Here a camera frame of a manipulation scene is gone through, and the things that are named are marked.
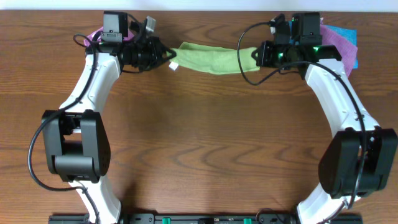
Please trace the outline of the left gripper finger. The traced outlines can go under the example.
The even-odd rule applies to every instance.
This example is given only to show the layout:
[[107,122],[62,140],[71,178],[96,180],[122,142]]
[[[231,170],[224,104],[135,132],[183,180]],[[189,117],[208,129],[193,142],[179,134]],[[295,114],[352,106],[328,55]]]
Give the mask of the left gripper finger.
[[150,71],[153,70],[155,68],[158,68],[159,66],[165,64],[166,62],[168,62],[169,60],[175,58],[177,55],[176,54],[171,54],[166,58],[163,57],[155,57],[152,58],[149,62],[149,65],[146,67],[146,71]]
[[174,58],[177,56],[176,51],[164,45],[159,37],[152,37],[152,42],[155,47],[156,56],[159,58]]

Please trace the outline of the green microfiber cloth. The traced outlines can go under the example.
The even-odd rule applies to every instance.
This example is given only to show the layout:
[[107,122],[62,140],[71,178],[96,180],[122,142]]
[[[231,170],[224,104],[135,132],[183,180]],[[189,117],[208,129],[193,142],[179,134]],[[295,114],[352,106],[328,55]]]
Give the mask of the green microfiber cloth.
[[185,67],[190,70],[213,75],[241,73],[237,50],[183,42],[173,48],[177,56],[170,60],[169,68]]

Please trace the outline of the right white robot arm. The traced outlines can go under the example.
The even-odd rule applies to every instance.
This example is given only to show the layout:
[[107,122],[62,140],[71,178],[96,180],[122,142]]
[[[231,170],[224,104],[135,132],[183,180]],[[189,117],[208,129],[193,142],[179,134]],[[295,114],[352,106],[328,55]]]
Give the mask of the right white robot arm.
[[385,188],[397,149],[397,134],[384,129],[354,92],[336,46],[323,43],[317,12],[279,14],[268,22],[274,36],[252,52],[260,67],[296,68],[316,94],[332,141],[319,165],[319,183],[296,208],[297,223],[331,223],[345,209]]

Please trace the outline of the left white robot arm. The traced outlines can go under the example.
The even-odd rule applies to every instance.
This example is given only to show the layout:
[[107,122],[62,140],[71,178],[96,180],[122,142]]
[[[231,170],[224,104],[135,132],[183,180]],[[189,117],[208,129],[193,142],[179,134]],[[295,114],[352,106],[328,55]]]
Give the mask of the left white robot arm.
[[85,223],[117,223],[121,202],[107,177],[111,150],[101,114],[126,65],[134,73],[155,69],[176,57],[154,35],[156,20],[139,22],[126,12],[106,11],[103,28],[85,37],[85,67],[74,90],[58,110],[47,110],[37,133],[43,134],[47,166],[76,190],[89,211]]

